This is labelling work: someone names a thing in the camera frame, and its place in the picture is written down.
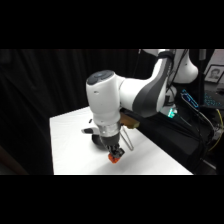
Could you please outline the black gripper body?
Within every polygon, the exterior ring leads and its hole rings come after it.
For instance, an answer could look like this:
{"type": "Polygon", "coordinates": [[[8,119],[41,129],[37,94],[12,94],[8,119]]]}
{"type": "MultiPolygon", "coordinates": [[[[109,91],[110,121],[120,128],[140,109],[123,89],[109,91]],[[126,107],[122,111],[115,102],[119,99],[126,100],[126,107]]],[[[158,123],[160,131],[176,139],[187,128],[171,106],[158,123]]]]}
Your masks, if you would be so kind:
{"type": "Polygon", "coordinates": [[[101,142],[103,143],[104,147],[111,153],[116,154],[119,150],[119,140],[120,136],[118,134],[111,136],[111,137],[100,137],[101,142]]]}

